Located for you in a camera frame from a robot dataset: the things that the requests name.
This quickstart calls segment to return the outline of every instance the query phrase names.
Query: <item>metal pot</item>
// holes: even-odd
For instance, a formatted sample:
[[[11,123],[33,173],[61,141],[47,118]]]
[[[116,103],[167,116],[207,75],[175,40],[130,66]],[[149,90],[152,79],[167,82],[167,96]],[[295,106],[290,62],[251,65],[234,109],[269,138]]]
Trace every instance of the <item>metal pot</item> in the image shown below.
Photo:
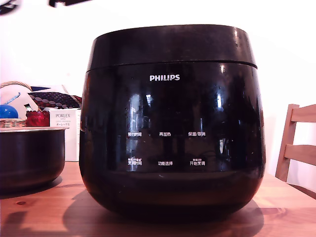
[[[0,193],[36,188],[65,165],[65,127],[0,129]]]

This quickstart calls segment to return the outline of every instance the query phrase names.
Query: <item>wicker basket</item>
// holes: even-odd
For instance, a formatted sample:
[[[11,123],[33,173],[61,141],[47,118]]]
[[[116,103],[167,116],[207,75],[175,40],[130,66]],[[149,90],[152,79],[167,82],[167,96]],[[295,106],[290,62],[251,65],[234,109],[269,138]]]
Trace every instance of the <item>wicker basket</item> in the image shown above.
[[[22,85],[32,91],[31,87],[19,81],[7,81],[0,84],[0,89],[8,85]],[[0,118],[0,128],[4,127],[25,127],[26,119],[21,118]]]

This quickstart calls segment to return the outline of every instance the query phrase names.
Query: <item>patterned fabric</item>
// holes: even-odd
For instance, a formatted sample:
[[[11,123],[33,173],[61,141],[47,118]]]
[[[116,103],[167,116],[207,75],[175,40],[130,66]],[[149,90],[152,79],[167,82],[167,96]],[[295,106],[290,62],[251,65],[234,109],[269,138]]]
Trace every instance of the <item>patterned fabric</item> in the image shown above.
[[[67,95],[59,92],[30,92],[29,96],[38,107],[58,107],[59,109],[81,108],[81,97]]]

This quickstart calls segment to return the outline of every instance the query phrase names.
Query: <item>rice cooker lid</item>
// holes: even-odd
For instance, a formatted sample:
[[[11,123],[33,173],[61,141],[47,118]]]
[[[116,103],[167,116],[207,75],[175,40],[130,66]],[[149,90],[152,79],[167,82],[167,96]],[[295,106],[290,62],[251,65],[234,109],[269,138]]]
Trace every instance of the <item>rice cooker lid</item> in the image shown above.
[[[119,65],[233,62],[257,68],[245,31],[223,25],[132,28],[94,40],[88,71]]]

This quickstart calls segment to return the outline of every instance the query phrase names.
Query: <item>white wall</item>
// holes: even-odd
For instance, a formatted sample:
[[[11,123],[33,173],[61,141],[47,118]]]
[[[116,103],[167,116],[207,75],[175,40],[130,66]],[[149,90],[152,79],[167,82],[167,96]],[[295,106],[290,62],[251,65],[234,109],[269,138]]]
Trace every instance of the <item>white wall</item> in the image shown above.
[[[1,81],[64,84],[80,96],[92,41],[103,33],[168,24],[242,28],[249,34],[259,68],[271,174],[287,105],[316,103],[316,1],[92,0],[57,8],[47,2],[23,0],[18,11],[0,18]],[[296,144],[316,144],[316,127],[297,128]],[[289,182],[316,191],[314,178],[315,168],[291,162]]]

